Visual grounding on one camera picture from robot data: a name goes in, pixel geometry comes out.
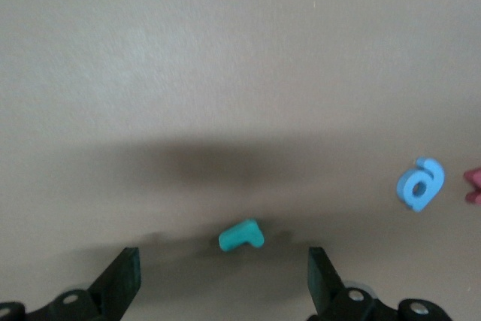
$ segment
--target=teal foam piece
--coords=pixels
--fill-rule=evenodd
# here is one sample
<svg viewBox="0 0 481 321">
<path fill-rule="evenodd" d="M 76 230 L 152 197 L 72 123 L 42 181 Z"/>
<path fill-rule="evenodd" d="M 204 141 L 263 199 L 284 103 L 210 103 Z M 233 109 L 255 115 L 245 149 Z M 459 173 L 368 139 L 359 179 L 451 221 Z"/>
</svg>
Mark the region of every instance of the teal foam piece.
<svg viewBox="0 0 481 321">
<path fill-rule="evenodd" d="M 241 244 L 250 244 L 255 248 L 264 245 L 264 235 L 262 234 L 256 220 L 245 220 L 237 225 L 225 230 L 219 236 L 219 246 L 222 251 L 232 251 Z"/>
</svg>

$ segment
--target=beige surface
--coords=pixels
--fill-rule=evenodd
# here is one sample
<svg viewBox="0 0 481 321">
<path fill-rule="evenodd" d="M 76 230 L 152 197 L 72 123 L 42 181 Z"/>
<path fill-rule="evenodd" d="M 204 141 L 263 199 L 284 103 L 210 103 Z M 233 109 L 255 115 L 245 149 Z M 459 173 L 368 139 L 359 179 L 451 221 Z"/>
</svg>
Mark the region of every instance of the beige surface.
<svg viewBox="0 0 481 321">
<path fill-rule="evenodd" d="M 303 320 L 307 246 L 394 307 L 479 318 L 481 0 L 0 0 L 0 296 L 128 245 L 125 320 Z M 395 195 L 417 156 L 446 184 Z M 262 250 L 224 255 L 256 217 Z"/>
</svg>

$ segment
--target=table surface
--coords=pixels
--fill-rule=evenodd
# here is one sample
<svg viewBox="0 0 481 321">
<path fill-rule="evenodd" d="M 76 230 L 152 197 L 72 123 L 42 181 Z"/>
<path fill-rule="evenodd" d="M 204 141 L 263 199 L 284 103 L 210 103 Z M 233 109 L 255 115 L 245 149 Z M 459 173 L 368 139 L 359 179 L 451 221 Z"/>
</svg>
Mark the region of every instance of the table surface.
<svg viewBox="0 0 481 321">
<path fill-rule="evenodd" d="M 481 0 L 0 0 L 0 296 L 139 246 L 124 320 L 303 320 L 307 248 L 479 318 Z M 418 156 L 446 182 L 396 196 Z M 224 254 L 246 218 L 265 246 Z"/>
</svg>

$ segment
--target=screw hole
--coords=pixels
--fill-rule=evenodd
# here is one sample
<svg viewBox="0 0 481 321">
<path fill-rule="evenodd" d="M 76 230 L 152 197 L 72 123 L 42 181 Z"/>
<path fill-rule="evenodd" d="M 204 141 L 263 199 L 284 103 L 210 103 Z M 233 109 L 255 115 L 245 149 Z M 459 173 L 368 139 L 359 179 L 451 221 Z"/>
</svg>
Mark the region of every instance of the screw hole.
<svg viewBox="0 0 481 321">
<path fill-rule="evenodd" d="M 349 298 L 353 301 L 363 301 L 364 300 L 364 295 L 362 295 L 362 292 L 357 290 L 357 289 L 352 289 L 349 291 Z"/>
<path fill-rule="evenodd" d="M 418 315 L 427 315 L 429 313 L 429 310 L 426 308 L 426 306 L 420 304 L 419 302 L 413 302 L 410 307 L 411 310 Z"/>
<path fill-rule="evenodd" d="M 10 313 L 10 308 L 0 308 L 0 317 L 7 316 Z"/>
<path fill-rule="evenodd" d="M 74 303 L 76 300 L 78 300 L 78 296 L 77 295 L 68 295 L 67 297 L 65 297 L 63 299 L 63 303 L 64 304 L 72 304 Z"/>
</svg>

